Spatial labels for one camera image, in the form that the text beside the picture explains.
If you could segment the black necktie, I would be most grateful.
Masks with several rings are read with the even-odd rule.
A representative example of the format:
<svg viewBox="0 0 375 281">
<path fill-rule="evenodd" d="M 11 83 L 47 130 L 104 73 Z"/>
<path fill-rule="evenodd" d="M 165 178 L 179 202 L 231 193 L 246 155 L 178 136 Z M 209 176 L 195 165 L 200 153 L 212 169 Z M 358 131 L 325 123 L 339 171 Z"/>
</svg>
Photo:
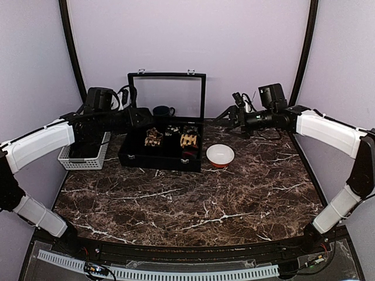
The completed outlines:
<svg viewBox="0 0 375 281">
<path fill-rule="evenodd" d="M 155 123 L 155 118 L 148 108 L 137 108 L 136 111 L 136 128 L 151 126 Z"/>
</svg>

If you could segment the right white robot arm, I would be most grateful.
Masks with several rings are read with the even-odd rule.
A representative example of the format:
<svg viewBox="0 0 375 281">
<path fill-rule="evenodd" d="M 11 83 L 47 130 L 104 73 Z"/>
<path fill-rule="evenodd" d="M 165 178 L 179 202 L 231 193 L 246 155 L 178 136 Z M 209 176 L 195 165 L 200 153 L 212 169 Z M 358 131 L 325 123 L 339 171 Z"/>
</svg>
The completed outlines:
<svg viewBox="0 0 375 281">
<path fill-rule="evenodd" d="M 301 105 L 289 106 L 281 87 L 269 85 L 259 89 L 264 110 L 255 110 L 247 94 L 235 92 L 235 105 L 228 107 L 216 119 L 229 119 L 229 128 L 257 131 L 265 128 L 307 136 L 332 146 L 354 159 L 344 188 L 305 227 L 299 249 L 311 254 L 320 247 L 321 235 L 345 219 L 361 202 L 373 196 L 374 190 L 374 130 L 357 128 Z"/>
</svg>

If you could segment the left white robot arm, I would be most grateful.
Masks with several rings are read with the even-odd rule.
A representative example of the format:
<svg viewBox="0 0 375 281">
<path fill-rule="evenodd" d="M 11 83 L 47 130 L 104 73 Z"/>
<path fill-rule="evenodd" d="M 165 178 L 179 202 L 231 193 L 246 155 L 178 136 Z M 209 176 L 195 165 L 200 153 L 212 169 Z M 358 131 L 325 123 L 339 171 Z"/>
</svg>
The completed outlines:
<svg viewBox="0 0 375 281">
<path fill-rule="evenodd" d="M 62 147 L 94 142 L 95 137 L 118 129 L 143 128 L 153 123 L 149 109 L 138 108 L 136 98 L 122 107 L 118 94 L 109 88 L 91 87 L 81 113 L 71 112 L 21 137 L 1 144 L 1 210 L 16 213 L 35 227 L 60 238 L 60 246 L 78 255 L 83 243 L 74 227 L 20 188 L 15 174 L 35 160 Z"/>
</svg>

